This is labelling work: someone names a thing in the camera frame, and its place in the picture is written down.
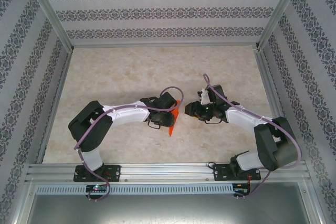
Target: wall panel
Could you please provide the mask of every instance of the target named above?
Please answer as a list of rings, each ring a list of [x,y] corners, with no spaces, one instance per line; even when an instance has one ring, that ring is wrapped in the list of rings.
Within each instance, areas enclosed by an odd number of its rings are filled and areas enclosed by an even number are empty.
[[[335,0],[291,0],[263,49],[328,223],[336,223],[334,8]]]
[[[50,0],[75,46],[258,41],[279,0]]]
[[[68,53],[37,0],[0,0],[0,223],[50,118]]]

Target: beige tabletop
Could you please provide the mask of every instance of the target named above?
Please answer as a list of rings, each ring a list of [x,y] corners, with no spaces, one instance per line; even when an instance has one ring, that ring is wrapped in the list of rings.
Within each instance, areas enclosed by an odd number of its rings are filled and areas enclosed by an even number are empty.
[[[229,100],[270,116],[252,47],[139,47],[75,49],[57,109],[44,163],[79,163],[69,122],[90,102],[122,105],[159,96],[167,86],[185,94],[174,132],[130,123],[111,129],[100,145],[105,163],[227,162],[256,149],[254,136],[232,124],[206,125],[184,114],[206,86],[220,84]],[[178,91],[170,93],[180,98]]]

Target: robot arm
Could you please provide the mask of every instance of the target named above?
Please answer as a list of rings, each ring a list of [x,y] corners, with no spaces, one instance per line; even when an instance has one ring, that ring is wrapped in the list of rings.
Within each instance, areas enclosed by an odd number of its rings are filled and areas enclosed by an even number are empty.
[[[220,85],[214,86],[214,89],[224,96]],[[203,89],[198,95],[201,101],[188,104],[185,108],[186,114],[197,117],[207,124],[209,124],[208,121],[210,119],[216,117],[220,119],[219,123],[224,121],[236,124],[255,135],[257,151],[240,153],[230,160],[230,168],[236,176],[253,168],[264,167],[269,171],[273,171],[297,159],[296,148],[283,132],[277,130],[269,123],[246,113],[239,103],[232,102],[237,108],[230,106],[210,88]],[[294,137],[292,129],[285,118],[265,118],[279,125]]]
[[[176,104],[177,101],[168,92],[165,92],[159,98],[143,98],[135,103],[126,104],[132,105],[130,106],[131,108],[116,111],[112,109],[120,106],[105,106],[101,105],[98,101],[92,101],[69,123],[68,128],[72,137],[79,142],[94,120],[101,114],[112,110],[112,112],[106,114],[97,122],[86,136],[85,141],[80,145],[85,163],[92,171],[96,171],[103,166],[98,146],[111,127],[131,122],[148,122],[148,126],[150,126],[150,123],[153,123],[157,125],[155,129],[159,129],[161,126],[172,127],[174,125],[174,115],[171,112],[154,111],[138,108],[138,106],[169,109]]]

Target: enclosure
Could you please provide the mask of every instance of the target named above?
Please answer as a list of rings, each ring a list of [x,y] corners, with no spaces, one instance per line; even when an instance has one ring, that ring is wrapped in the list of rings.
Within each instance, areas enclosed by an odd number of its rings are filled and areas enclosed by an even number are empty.
[[[1,223],[336,223],[335,14],[336,0],[0,0]],[[208,164],[255,151],[254,135],[184,113],[204,73],[230,101],[285,117],[301,148],[246,200],[231,194],[247,180],[217,181]],[[111,128],[99,152],[118,181],[88,202],[70,121],[169,86],[184,92],[172,135]]]

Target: orange block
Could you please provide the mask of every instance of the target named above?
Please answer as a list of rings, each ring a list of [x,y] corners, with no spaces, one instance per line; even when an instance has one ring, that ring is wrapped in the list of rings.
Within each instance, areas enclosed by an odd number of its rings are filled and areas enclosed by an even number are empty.
[[[172,134],[173,134],[173,129],[174,129],[174,126],[175,126],[175,123],[176,123],[176,119],[178,117],[178,109],[179,109],[179,107],[177,107],[175,110],[172,111],[172,114],[174,115],[174,125],[173,125],[173,127],[169,128],[169,136],[172,136]]]

